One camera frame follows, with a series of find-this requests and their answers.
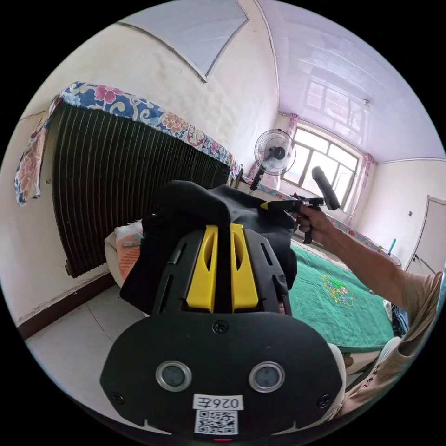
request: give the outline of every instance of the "hand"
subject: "hand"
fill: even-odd
[[[336,228],[321,210],[315,210],[305,206],[301,206],[298,214],[293,214],[299,227],[299,231],[308,232],[310,226],[311,235],[315,242],[326,245],[336,231]]]

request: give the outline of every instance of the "screw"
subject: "screw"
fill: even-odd
[[[328,395],[323,395],[317,400],[317,406],[321,409],[328,406],[328,403],[330,402],[330,398]]]
[[[212,330],[214,330],[214,333],[217,335],[222,335],[223,333],[226,333],[229,329],[229,325],[225,321],[217,321],[212,326]]]
[[[120,395],[120,394],[117,393],[117,392],[113,392],[113,393],[111,394],[111,399],[113,400],[113,402],[114,402],[115,404],[118,404],[119,406],[121,406],[121,405],[124,404],[124,398],[122,397],[122,395]]]

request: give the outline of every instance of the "yellow plastic part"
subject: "yellow plastic part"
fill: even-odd
[[[206,226],[186,298],[189,307],[209,310],[211,313],[214,312],[215,302],[217,245],[218,227]]]
[[[255,308],[259,303],[245,234],[241,224],[231,224],[232,311]]]

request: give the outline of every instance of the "qr code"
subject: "qr code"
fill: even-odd
[[[204,434],[237,435],[237,412],[197,410],[195,432]]]

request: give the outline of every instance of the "beige shirt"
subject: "beige shirt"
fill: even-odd
[[[355,410],[376,397],[392,384],[415,356],[432,324],[437,310],[442,272],[427,277],[407,273],[403,288],[403,304],[407,311],[409,331],[401,343],[369,376],[345,394],[340,411],[335,418]]]

